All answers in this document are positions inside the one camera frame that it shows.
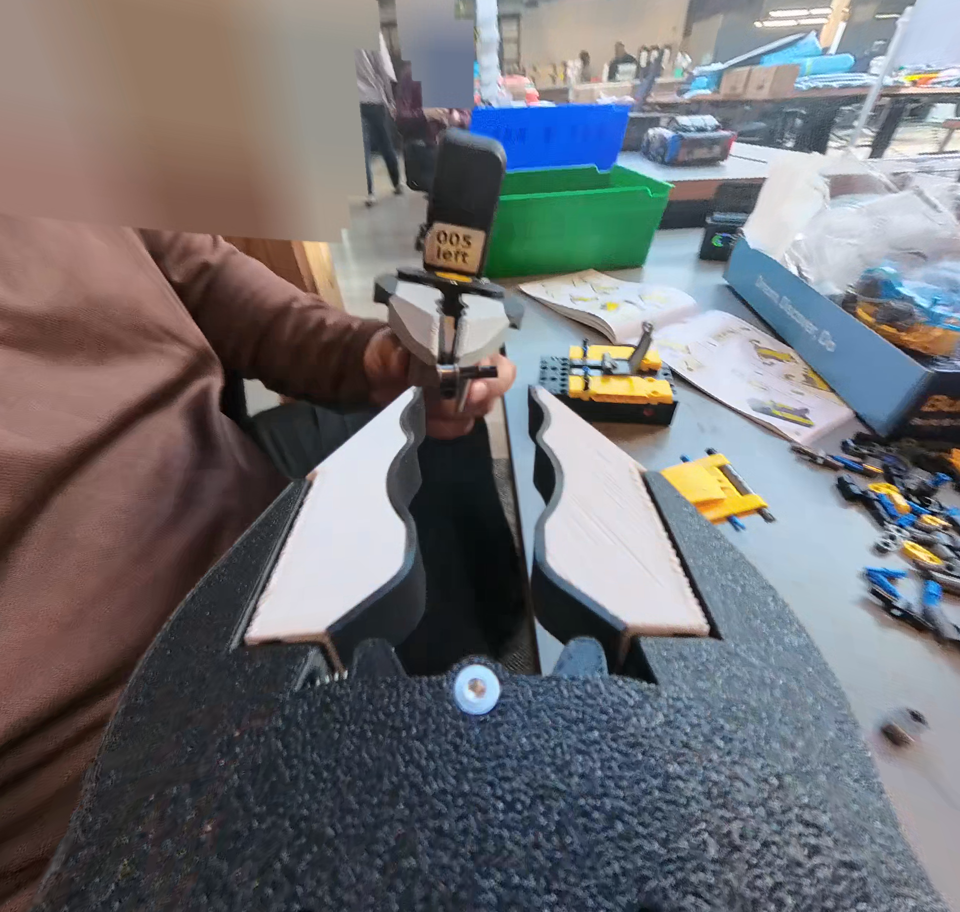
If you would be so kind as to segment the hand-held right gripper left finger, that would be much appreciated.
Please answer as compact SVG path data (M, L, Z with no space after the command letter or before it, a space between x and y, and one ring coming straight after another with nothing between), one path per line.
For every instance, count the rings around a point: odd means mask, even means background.
M410 388L307 476L246 645L397 646L417 628L426 577L410 505L425 431L423 391Z

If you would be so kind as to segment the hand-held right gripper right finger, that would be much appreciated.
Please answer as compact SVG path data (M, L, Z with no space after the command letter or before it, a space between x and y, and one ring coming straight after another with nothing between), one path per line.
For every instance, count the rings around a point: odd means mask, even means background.
M556 640L707 638L711 625L645 469L541 386L529 387L534 614Z

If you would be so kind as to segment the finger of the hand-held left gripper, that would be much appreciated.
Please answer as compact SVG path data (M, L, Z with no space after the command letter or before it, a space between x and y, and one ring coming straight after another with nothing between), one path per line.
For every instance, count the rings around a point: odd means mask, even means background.
M388 282L388 323L414 364L437 373L446 354L444 295L423 282Z
M511 327L504 302L491 297L462 297L453 339L453 362L472 367L498 353Z

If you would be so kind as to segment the grey connector with black pins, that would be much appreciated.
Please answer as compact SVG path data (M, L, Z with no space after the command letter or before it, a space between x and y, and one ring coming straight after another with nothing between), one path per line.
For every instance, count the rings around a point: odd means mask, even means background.
M481 375L481 363L472 367L460 368L453 362L453 339L454 330L457 324L457 318L460 311L454 314L445 314L446 317L446 353L443 357L444 365L438 368L438 389L443 398L455 403L455 409L458 413L463 412L466 405L467 395L470 386L475 378Z

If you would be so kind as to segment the black yellow toy base assembly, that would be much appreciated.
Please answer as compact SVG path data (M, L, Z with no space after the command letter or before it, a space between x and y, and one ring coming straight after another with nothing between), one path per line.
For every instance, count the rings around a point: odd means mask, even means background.
M540 358L539 386L590 423L670 426L678 406L668 366L654 347L654 325L644 321L634 343L572 345Z

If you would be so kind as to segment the person's left forearm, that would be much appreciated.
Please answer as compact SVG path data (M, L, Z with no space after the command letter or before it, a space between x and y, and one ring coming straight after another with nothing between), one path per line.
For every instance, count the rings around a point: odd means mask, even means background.
M330 306L220 236L139 231L150 257L227 369L318 404L390 402L404 382L376 373L388 335Z

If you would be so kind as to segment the grey desk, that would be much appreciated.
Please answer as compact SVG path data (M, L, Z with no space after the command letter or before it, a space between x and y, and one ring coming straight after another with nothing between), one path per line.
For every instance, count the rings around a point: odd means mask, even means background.
M700 310L723 309L775 334L739 301L724 266L699 260L700 234L656 232L645 266L623 270L628 281L674 286ZM534 487L535 447L529 437L527 387L542 355L561 354L597 333L530 299L521 330L511 330L509 357L516 382L505 400L518 528L526 571L544 508ZM808 630L846 691L904 835L931 881L958 908L958 650L887 617L869 594L861 570L882 557L871 546L877 530L863 511L844 503L829 471L814 468L786 441L678 382L678 411L668 429L601 425L604 434L648 470L716 448L771 506L774 523L752 517L726 535L768 579ZM929 728L916 744L894 747L879 734L888 715L916 709Z

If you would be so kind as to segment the person's left hand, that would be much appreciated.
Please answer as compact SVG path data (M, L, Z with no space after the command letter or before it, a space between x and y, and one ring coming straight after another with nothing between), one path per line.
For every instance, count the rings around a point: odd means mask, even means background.
M386 405L401 395L411 384L411 358L389 327L379 329L366 345L364 372L370 400ZM504 354L496 354L482 364L495 367L495 378L475 379L466 392L462 406L446 400L436 389L424 392L425 430L430 438L457 439L469 434L474 426L489 415L513 386L516 365Z

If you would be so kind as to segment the blue plastic bin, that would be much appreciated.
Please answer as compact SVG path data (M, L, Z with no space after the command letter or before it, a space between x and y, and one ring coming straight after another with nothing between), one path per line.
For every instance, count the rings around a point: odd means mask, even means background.
M485 106L471 115L474 134L503 146L509 172L582 166L606 172L618 159L630 108L583 103Z

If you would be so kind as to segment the green plastic bin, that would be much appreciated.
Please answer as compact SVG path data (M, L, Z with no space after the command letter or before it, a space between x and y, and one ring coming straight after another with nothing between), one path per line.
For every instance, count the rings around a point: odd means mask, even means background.
M509 171L486 254L491 279L642 267L673 186L628 167Z

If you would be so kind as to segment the yellow grey toy hood assembly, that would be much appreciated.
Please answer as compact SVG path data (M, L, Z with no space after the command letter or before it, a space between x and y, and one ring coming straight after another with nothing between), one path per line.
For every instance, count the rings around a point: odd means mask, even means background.
M660 470L660 475L709 522L726 523L737 532L744 531L746 520L759 517L774 523L776 517L769 504L753 490L726 456L717 450L692 459L687 455L680 462Z

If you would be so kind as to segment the wooden table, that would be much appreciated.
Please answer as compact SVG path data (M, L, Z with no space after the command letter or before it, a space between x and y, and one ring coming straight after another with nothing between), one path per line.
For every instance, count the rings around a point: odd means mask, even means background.
M330 245L326 242L228 236L227 242L277 276L328 305L344 310Z

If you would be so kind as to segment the open instruction booklet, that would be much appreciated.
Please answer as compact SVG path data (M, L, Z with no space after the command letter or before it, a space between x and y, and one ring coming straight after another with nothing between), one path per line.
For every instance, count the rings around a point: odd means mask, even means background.
M792 348L726 311L698 311L676 287L588 270L526 282L520 290L594 330L601 343L634 343L642 323L651 322L675 389L681 379L793 443L808 446L854 418Z

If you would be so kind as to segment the toy race car model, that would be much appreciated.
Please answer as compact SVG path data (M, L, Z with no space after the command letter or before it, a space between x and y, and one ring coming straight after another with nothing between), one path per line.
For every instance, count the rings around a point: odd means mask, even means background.
M737 137L712 114L674 115L647 130L640 151L665 165L712 165L726 161Z

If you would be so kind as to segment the person's brown shirt torso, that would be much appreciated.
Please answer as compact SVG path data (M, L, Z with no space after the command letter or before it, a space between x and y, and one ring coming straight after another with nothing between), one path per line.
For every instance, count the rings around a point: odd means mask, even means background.
M2 910L159 630L285 488L139 231L2 216Z

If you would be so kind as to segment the black device with green display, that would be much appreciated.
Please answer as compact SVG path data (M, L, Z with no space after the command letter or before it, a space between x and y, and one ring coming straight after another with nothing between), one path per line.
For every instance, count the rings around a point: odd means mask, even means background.
M729 261L750 213L712 211L704 220L699 258L702 261Z

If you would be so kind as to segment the pile of small loose bricks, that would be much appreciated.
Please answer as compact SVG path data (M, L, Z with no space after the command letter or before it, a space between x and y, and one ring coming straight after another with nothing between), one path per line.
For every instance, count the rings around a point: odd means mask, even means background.
M858 432L828 453L802 444L790 450L835 474L835 489L877 527L871 549L897 556L904 567L862 570L872 602L894 621L954 650L958 620L944 598L959 595L959 450L913 439L893 441Z

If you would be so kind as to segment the blue cardboard box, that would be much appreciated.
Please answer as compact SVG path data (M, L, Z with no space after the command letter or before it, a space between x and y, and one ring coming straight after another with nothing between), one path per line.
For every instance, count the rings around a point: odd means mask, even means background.
M745 238L724 278L874 433L958 446L957 362L901 350Z

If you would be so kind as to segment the white plastic bag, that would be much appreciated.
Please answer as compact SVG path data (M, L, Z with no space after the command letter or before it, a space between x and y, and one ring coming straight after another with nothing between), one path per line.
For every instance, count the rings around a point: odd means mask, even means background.
M810 219L831 200L835 176L859 171L858 157L778 151L742 227L748 245L779 263Z

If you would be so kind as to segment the grey axle connector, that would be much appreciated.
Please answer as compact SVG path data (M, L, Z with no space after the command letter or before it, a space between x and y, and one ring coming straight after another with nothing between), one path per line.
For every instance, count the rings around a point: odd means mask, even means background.
M887 715L879 732L894 747L906 748L915 745L929 727L930 722L922 712L905 707Z

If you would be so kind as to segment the blue rolled mat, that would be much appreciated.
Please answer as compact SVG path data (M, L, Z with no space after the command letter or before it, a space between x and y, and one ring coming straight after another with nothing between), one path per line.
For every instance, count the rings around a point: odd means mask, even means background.
M815 31L786 42L782 47L763 53L759 66L797 66L797 78L831 76L853 70L856 57L849 53L825 52Z

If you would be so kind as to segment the clear bag with blue parts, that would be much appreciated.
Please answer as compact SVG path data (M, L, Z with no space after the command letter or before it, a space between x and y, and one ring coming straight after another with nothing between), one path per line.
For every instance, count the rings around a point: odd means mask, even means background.
M958 178L866 169L824 181L784 267L907 354L958 362Z

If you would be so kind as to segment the far wooden workbench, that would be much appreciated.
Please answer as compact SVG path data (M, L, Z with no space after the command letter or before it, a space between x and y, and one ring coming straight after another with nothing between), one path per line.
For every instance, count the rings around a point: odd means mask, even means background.
M826 153L852 135L869 104L869 86L793 90L781 98L746 98L704 93L691 98L676 91L652 95L642 105L630 102L629 113L654 125L682 115L710 115L721 128L735 132L742 144L787 151ZM911 113L938 103L958 105L958 85L883 86L870 105L860 138L868 157L884 156L894 135Z

